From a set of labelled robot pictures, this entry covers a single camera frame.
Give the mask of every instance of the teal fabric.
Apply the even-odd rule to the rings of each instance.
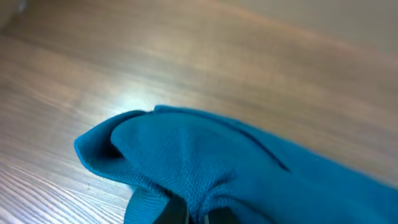
[[[398,191],[238,120],[187,108],[130,111],[75,141],[93,173],[137,187],[125,223],[151,223],[171,191],[195,223],[398,223]]]

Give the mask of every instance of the wood grain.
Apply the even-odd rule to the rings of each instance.
[[[154,105],[222,113],[398,186],[398,59],[217,1],[36,0],[0,35],[0,217],[121,223],[73,140]]]

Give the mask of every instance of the garment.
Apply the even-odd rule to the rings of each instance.
[[[195,223],[229,207],[241,223],[398,223],[398,191],[238,120],[156,106],[75,141],[93,173],[137,187],[125,223],[152,223],[184,198]]]

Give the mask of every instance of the blue cloth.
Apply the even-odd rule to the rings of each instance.
[[[152,223],[187,201],[195,223],[230,207],[241,223],[398,223],[398,191],[260,129],[204,111],[157,106],[80,136],[93,173],[137,187],[125,223]]]

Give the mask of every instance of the knitted fabric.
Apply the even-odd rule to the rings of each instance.
[[[204,111],[157,106],[75,141],[83,165],[137,187],[125,223],[152,223],[171,191],[195,223],[229,207],[241,223],[398,223],[398,191],[260,129]]]

